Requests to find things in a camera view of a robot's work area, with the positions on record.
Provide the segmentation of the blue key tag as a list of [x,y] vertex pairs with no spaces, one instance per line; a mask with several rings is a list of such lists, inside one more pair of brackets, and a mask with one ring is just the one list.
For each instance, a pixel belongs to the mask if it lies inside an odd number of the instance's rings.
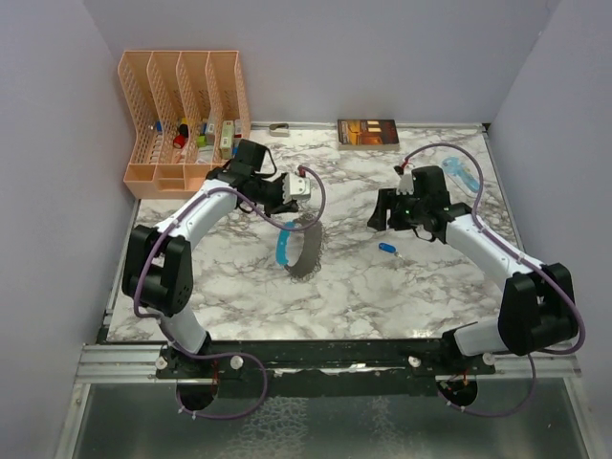
[[391,244],[388,244],[388,243],[381,242],[378,245],[378,247],[379,247],[380,251],[383,251],[385,253],[389,253],[389,254],[395,256],[398,259],[402,259],[402,256],[400,255],[399,251],[397,250],[397,248],[395,246],[393,246]]

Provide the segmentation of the metal keyring holder blue handle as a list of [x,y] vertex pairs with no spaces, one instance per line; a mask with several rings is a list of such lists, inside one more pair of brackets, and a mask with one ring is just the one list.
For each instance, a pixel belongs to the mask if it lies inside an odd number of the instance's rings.
[[282,230],[277,237],[275,262],[295,281],[306,281],[320,269],[324,227],[320,222],[305,231]]

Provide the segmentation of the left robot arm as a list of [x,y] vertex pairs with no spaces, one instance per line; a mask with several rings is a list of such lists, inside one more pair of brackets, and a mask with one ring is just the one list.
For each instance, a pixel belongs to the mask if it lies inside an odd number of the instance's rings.
[[209,332],[188,305],[193,291],[192,252],[207,233],[242,205],[266,218],[298,211],[311,195],[304,169],[263,173],[270,149],[243,140],[235,156],[208,172],[202,186],[155,226],[137,225],[129,235],[121,280],[140,318],[154,318],[168,343],[181,349],[178,365],[193,378],[210,369]]

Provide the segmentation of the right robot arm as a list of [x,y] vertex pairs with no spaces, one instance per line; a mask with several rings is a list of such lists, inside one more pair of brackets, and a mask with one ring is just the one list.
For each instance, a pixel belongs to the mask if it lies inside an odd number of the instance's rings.
[[473,216],[468,204],[452,202],[441,167],[418,167],[402,174],[397,187],[380,189],[367,225],[376,231],[425,230],[430,241],[461,252],[500,289],[496,319],[444,333],[449,344],[440,349],[439,362],[447,372],[462,373],[476,355],[524,356],[578,334],[569,271],[517,251]]

